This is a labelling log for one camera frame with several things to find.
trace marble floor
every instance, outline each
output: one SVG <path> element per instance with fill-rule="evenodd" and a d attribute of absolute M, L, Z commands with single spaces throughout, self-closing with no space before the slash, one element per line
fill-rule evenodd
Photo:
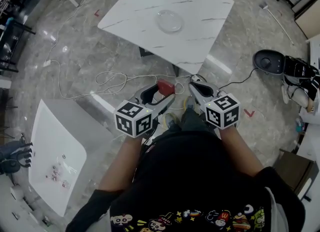
<path fill-rule="evenodd" d="M 266 1 L 269 9 L 283 24 L 290 34 L 294 45 L 283 33 L 275 20 L 259 7 Z M 76 15 L 76 9 L 68 0 L 41 0 L 35 12 L 39 16 L 30 17 L 26 24 L 33 25 L 36 35 L 30 35 L 18 61 L 19 73 L 12 74 L 10 96 L 17 109 L 6 114 L 10 133 L 19 137 L 25 132 L 31 138 L 33 123 L 41 99 L 61 99 L 58 87 L 59 66 L 52 62 L 44 66 L 45 60 L 55 40 L 57 45 L 52 49 L 49 59 L 61 64 L 60 85 L 65 97 L 74 97 L 90 91 L 103 90 L 109 85 L 122 82 L 123 78 L 115 77 L 105 85 L 98 85 L 95 77 L 102 71 L 112 70 L 129 76 L 164 74 L 173 75 L 171 64 L 165 60 L 148 56 L 141 58 L 137 46 L 110 33 L 101 31 L 97 25 L 117 0 L 86 0 Z M 221 87 L 229 82 L 239 82 L 248 77 L 253 69 L 253 54 L 261 49 L 273 49 L 293 57 L 307 58 L 305 36 L 294 22 L 293 12 L 284 0 L 234 0 L 232 10 L 211 48 L 199 74 L 208 82 Z M 110 75 L 101 75 L 98 82 L 103 82 Z M 172 108 L 183 106 L 183 100 L 189 95 L 186 78 L 163 77 L 172 83 L 180 82 L 185 92 L 178 95 Z M 116 94 L 101 95 L 101 98 L 117 106 L 123 99 L 128 99 L 139 88 L 154 82 L 153 77 L 141 77 L 129 81 L 125 88 Z M 224 88 L 234 94 L 241 102 L 242 109 L 239 132 L 255 152 L 261 162 L 272 165 L 278 156 L 279 148 L 290 149 L 296 138 L 295 118 L 299 107 L 291 102 L 285 105 L 282 100 L 280 78 L 266 75 L 255 70 L 250 79 L 242 84 L 231 84 Z M 106 91 L 111 93 L 119 88 Z M 116 138 L 112 142 L 112 152 L 105 157 L 96 175 L 89 182 L 82 199 L 75 206 L 70 206 L 65 217 L 55 214 L 39 198 L 28 184 L 28 171 L 22 169 L 14 179 L 25 189 L 26 199 L 34 208 L 41 208 L 46 216 L 62 231 L 79 208 L 86 203 L 93 190 L 117 154 L 124 139 L 113 124 L 113 116 L 92 96 L 75 100 L 84 110 L 99 123 L 108 128 Z M 180 115 L 182 110 L 171 110 Z"/>

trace white marble table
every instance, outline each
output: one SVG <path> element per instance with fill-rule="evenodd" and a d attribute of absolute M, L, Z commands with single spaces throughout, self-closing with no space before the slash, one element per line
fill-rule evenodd
<path fill-rule="evenodd" d="M 233 4 L 233 0 L 119 0 L 98 28 L 196 74 Z M 180 31 L 168 34 L 159 29 L 155 17 L 162 10 L 182 17 Z"/>

